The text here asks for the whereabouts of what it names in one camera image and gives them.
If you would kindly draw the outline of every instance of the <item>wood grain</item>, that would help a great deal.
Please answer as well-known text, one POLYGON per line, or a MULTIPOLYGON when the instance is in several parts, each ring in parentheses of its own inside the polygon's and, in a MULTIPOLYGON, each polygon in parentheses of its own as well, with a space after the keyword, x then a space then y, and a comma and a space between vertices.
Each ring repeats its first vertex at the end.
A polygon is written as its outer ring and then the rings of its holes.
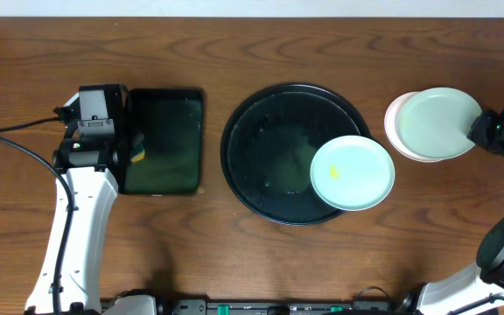
MULTIPOLYGON (((206 91, 203 178, 192 197, 120 196, 109 218, 101 295, 131 288, 210 298, 395 298, 475 259, 504 215, 504 159, 474 149, 408 160, 384 135, 398 95, 460 88, 484 108, 504 95, 504 20, 0 18, 0 126, 52 115, 79 85, 206 91), (221 132, 249 95, 312 82, 346 97, 395 162, 392 193, 311 227, 251 213, 223 177, 221 132)), ((6 135, 50 158, 63 127, 6 135)), ((53 219, 52 175, 0 145, 0 314, 22 313, 53 219)))

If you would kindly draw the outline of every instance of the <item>green connector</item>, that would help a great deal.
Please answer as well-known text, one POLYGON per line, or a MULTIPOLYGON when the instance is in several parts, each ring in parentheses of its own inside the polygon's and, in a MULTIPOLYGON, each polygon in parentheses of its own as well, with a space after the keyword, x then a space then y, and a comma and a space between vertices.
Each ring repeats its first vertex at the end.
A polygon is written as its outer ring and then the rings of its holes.
POLYGON ((228 305, 219 305, 217 307, 217 315, 228 315, 228 305))

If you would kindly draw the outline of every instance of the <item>round black tray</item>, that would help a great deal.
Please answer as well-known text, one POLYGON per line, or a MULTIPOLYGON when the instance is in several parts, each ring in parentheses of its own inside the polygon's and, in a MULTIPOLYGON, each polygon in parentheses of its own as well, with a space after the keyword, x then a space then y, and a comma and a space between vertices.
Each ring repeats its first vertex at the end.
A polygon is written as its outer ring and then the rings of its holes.
POLYGON ((343 213, 313 190, 311 161, 335 137, 371 137, 343 97, 322 87, 282 84, 250 96, 223 132, 225 179, 246 207, 272 221, 308 225, 343 213))

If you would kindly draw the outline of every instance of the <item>yellow sticker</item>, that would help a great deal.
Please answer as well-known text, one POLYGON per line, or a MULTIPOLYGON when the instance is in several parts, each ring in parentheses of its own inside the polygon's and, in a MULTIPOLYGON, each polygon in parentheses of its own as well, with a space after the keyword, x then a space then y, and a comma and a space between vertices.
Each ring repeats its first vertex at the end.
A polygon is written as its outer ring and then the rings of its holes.
POLYGON ((338 171, 338 168, 334 164, 332 164, 332 166, 330 166, 330 177, 333 179, 340 178, 340 171, 338 171))

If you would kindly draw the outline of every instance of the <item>light green plate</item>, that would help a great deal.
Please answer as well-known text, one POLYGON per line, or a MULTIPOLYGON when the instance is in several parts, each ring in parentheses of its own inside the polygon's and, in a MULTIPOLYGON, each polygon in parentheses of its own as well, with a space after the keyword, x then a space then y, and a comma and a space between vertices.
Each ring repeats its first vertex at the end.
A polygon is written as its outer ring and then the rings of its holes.
POLYGON ((468 94, 449 87, 420 92, 403 105, 396 118, 402 143, 427 158, 455 158, 474 144, 466 138, 480 105, 468 94))
POLYGON ((314 191, 330 206, 358 211, 377 205, 394 184, 394 164, 377 142, 340 136, 324 144, 311 162, 314 191))

